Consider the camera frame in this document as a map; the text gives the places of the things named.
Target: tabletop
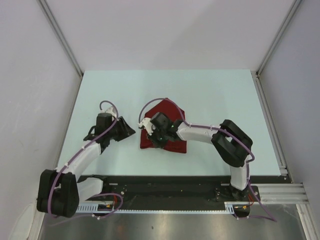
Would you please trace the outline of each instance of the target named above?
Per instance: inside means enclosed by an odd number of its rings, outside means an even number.
[[[136,134],[111,141],[83,175],[120,176],[224,176],[229,166],[216,149],[190,141],[187,153],[140,149],[141,108],[155,98],[169,98],[184,111],[188,122],[218,126],[235,122],[252,140],[256,160],[254,176],[279,176],[280,170],[251,72],[240,70],[114,70],[86,71],[73,109],[58,166],[81,147],[96,124],[99,103],[109,100]],[[146,111],[157,104],[151,104]]]

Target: white wall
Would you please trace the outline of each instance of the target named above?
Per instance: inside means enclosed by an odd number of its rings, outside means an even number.
[[[262,86],[294,180],[320,224],[320,1],[304,1],[262,73]]]
[[[293,0],[48,0],[85,70],[257,70]]]
[[[57,160],[80,79],[35,0],[0,1],[0,239]]]

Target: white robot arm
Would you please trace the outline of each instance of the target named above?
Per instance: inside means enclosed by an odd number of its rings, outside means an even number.
[[[230,166],[232,187],[243,191],[247,187],[247,168],[245,162],[248,153],[234,140],[229,141],[227,136],[216,129],[197,127],[197,124],[186,125],[182,120],[172,122],[165,114],[158,112],[152,118],[144,118],[140,123],[141,129],[146,129],[148,138],[153,145],[163,148],[167,141],[198,141],[214,145],[221,158]],[[252,140],[232,121],[225,120],[220,127],[236,135],[248,148],[251,148]]]
[[[50,203],[52,214],[69,218],[75,214],[80,202],[101,193],[103,189],[101,179],[88,177],[79,183],[78,180],[92,161],[98,158],[109,146],[111,140],[119,142],[136,133],[121,116],[117,118],[117,122],[106,134],[102,134],[115,120],[116,112],[113,107],[99,113],[96,125],[91,127],[88,135],[83,139],[83,151],[69,165],[66,163],[54,170],[47,169],[42,172],[36,206],[38,211],[47,213]],[[54,180],[60,172],[61,175],[58,177],[50,199],[49,195]]]

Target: white arm segment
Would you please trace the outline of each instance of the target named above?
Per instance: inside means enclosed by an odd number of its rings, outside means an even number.
[[[93,195],[101,193],[103,183],[101,179],[94,177],[88,177],[86,180],[78,183],[79,203],[83,203]]]
[[[230,184],[232,187],[242,191],[247,187],[247,166],[244,163],[244,166],[233,167],[230,166],[230,175],[231,181]]]
[[[199,141],[207,144],[212,144],[212,135],[216,134],[217,130],[210,130],[200,127],[187,126],[184,122],[180,124],[176,131],[178,137],[183,141]]]
[[[90,141],[84,141],[83,146],[88,144]],[[62,172],[63,174],[73,173],[75,175],[75,180],[78,181],[84,170],[101,154],[101,147],[99,143],[92,143],[84,151],[82,151],[79,156]]]
[[[178,137],[184,141],[199,141],[207,144],[212,144],[212,135],[216,134],[217,130],[187,126],[184,122],[180,124],[176,131]],[[247,187],[247,167],[246,164],[242,167],[230,166],[231,186],[238,190],[244,190]]]

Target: red cloth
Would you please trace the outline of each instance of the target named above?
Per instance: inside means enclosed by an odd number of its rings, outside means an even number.
[[[145,118],[152,118],[156,113],[164,113],[167,115],[167,117],[174,122],[177,119],[182,119],[181,115],[176,108],[175,105],[173,105],[171,102],[162,100],[159,104],[157,104],[154,108],[150,109],[148,112],[145,113]],[[141,140],[140,140],[140,148],[141,149],[147,149],[147,148],[154,148],[154,145],[152,142],[147,139],[147,131],[143,129],[141,131]],[[187,153],[187,142],[186,141],[168,141],[167,144],[164,146],[164,150],[174,152],[174,153],[181,153],[186,154]]]

